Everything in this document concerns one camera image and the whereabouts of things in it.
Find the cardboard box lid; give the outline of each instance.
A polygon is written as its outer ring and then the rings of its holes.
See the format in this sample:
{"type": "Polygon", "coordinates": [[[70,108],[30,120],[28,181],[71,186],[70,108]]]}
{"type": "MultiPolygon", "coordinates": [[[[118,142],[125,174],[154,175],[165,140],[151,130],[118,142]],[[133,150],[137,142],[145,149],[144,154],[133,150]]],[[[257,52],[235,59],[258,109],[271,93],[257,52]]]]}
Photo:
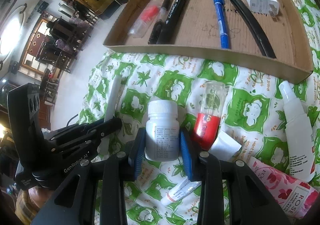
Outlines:
{"type": "Polygon", "coordinates": [[[104,45],[116,52],[177,55],[179,51],[181,55],[207,58],[259,70],[293,83],[302,81],[313,70],[308,38],[292,0],[278,0],[280,10],[276,18],[254,14],[275,51],[276,60],[261,55],[248,27],[229,0],[225,0],[225,19],[229,28],[232,51],[219,49],[220,36],[212,0],[188,0],[176,26],[172,37],[173,44],[179,47],[192,47],[193,52],[190,49],[175,49],[175,46],[148,46],[152,27],[141,39],[134,39],[127,33],[150,1],[130,0],[105,39],[104,45]]]}

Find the white tube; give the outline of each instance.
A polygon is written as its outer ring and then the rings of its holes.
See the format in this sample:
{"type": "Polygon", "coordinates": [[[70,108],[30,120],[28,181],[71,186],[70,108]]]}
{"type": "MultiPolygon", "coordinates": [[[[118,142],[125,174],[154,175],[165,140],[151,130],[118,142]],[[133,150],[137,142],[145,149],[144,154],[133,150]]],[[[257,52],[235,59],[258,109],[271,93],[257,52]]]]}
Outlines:
{"type": "Polygon", "coordinates": [[[121,85],[121,75],[115,75],[113,78],[113,83],[110,91],[110,96],[108,100],[108,105],[106,108],[106,114],[104,116],[104,121],[107,122],[113,118],[116,108],[116,102],[119,95],[119,89],[121,85]]]}
{"type": "Polygon", "coordinates": [[[287,120],[285,134],[288,142],[290,175],[310,182],[315,175],[314,141],[310,119],[304,113],[300,99],[287,81],[279,85],[287,120]]]}
{"type": "Polygon", "coordinates": [[[200,181],[191,182],[188,177],[183,180],[182,183],[177,184],[173,187],[169,192],[167,192],[166,196],[161,199],[161,203],[164,206],[167,206],[173,202],[176,202],[184,197],[186,197],[189,193],[191,193],[194,189],[201,185],[200,181]]]}
{"type": "MultiPolygon", "coordinates": [[[[121,86],[121,75],[115,75],[113,78],[113,83],[110,91],[110,96],[108,100],[108,105],[106,108],[106,114],[104,116],[104,122],[111,120],[115,114],[116,102],[119,95],[119,89],[121,86]]],[[[101,143],[98,146],[98,153],[100,155],[107,155],[109,150],[109,136],[103,137],[101,143]]]]}

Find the black marker pen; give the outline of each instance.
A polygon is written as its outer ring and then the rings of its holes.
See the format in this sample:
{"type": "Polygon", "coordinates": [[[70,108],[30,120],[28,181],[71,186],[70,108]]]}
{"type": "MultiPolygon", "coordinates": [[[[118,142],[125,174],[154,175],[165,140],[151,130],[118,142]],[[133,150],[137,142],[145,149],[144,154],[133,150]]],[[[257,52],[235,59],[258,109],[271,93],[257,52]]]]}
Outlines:
{"type": "Polygon", "coordinates": [[[166,21],[164,22],[157,41],[158,45],[168,44],[177,25],[183,7],[187,0],[175,0],[166,21]]]}
{"type": "Polygon", "coordinates": [[[162,3],[162,6],[160,8],[158,17],[156,19],[156,23],[153,26],[148,44],[150,45],[154,45],[157,43],[161,28],[163,26],[164,20],[165,20],[165,16],[167,15],[167,11],[169,9],[170,6],[170,0],[164,0],[162,3]]]}

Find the blue marker pen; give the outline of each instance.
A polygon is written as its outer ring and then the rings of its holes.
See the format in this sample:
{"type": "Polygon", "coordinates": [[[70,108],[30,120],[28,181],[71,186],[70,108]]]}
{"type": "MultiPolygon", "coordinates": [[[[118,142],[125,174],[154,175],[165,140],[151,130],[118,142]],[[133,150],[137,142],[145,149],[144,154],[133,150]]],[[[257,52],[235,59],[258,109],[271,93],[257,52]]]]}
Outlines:
{"type": "Polygon", "coordinates": [[[224,21],[224,14],[222,10],[222,6],[224,5],[224,2],[223,0],[213,0],[213,2],[217,12],[221,48],[229,48],[227,27],[226,27],[226,22],[224,21]]]}

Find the blue gripper pad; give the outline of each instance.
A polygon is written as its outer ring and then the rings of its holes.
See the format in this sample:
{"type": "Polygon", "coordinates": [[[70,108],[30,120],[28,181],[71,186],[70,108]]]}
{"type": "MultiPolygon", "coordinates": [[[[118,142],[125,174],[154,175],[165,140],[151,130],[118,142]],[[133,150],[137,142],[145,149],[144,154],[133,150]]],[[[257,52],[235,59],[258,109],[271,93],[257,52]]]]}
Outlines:
{"type": "Polygon", "coordinates": [[[146,129],[139,128],[134,144],[129,155],[129,165],[134,168],[134,180],[141,174],[142,160],[144,156],[144,148],[146,143],[146,129]]]}
{"type": "Polygon", "coordinates": [[[195,181],[198,177],[196,170],[198,155],[185,128],[180,129],[179,139],[184,171],[190,181],[195,181]]]}

